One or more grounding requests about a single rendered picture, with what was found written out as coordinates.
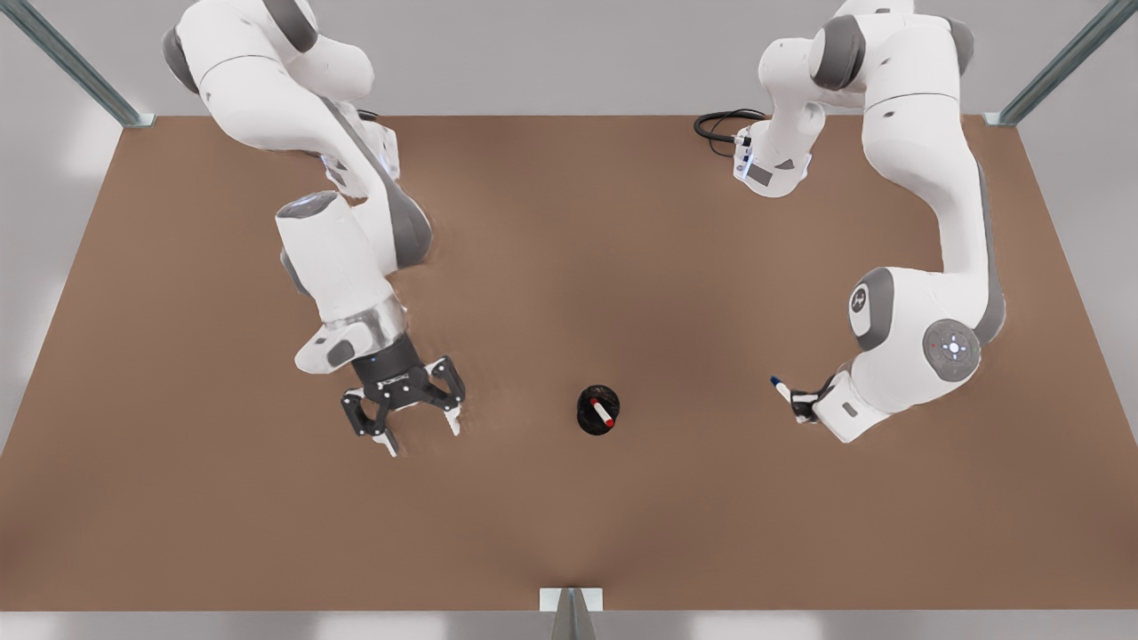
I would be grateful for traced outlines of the black pen holder cup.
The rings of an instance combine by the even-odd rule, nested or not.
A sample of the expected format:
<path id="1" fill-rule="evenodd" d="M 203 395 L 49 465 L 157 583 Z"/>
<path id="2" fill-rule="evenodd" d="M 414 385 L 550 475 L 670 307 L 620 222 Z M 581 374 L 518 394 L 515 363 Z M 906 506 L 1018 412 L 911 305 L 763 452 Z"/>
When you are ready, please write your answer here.
<path id="1" fill-rule="evenodd" d="M 577 421 L 580 425 L 582 432 L 589 435 L 605 435 L 612 428 L 609 430 L 603 429 L 603 426 L 597 421 L 597 415 L 594 413 L 592 405 L 589 405 L 589 397 L 600 397 L 615 419 L 621 413 L 621 400 L 619 400 L 615 389 L 609 388 L 607 385 L 592 385 L 588 388 L 582 389 L 580 397 L 577 401 Z"/>

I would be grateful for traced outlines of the silver frame post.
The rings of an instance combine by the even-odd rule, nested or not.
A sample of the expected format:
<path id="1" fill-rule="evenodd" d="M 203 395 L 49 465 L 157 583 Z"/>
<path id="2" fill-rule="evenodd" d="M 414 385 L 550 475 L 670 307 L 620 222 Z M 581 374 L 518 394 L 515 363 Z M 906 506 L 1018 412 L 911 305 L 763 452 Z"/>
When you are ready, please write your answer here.
<path id="1" fill-rule="evenodd" d="M 0 13 L 13 20 L 49 60 L 64 69 L 122 128 L 151 128 L 157 117 L 140 113 L 63 36 L 28 0 L 0 0 Z"/>
<path id="2" fill-rule="evenodd" d="M 1066 77 L 1138 13 L 1138 0 L 1110 0 L 1069 40 L 1067 44 L 999 112 L 982 115 L 986 125 L 1016 128 Z"/>
<path id="3" fill-rule="evenodd" d="M 603 612 L 602 588 L 541 588 L 538 609 L 553 612 L 551 640 L 597 640 L 593 612 Z"/>

